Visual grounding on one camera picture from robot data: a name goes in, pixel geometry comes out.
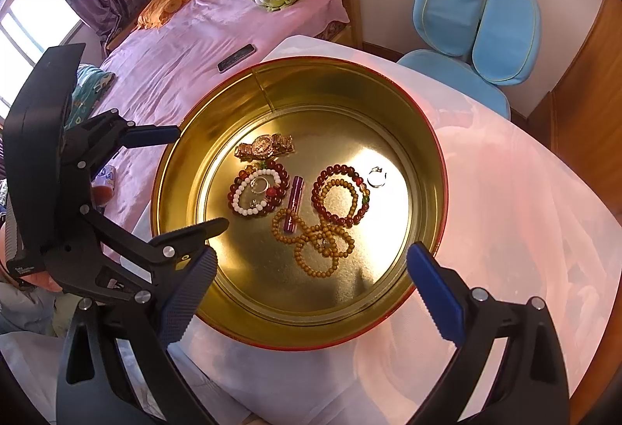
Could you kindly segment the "person's hand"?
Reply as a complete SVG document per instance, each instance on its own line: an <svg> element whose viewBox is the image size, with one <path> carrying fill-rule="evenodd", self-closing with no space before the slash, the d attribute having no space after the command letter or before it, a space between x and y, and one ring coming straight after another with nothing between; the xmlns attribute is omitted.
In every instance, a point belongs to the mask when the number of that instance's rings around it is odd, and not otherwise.
<svg viewBox="0 0 622 425"><path fill-rule="evenodd" d="M48 272L36 272L32 275L27 275L24 278L13 278L9 274L9 268L6 264L5 226L1 227L0 238L1 277L5 282L20 289L25 289L28 287L38 287L50 291L51 293L61 292L62 287L52 278L52 276Z"/></svg>

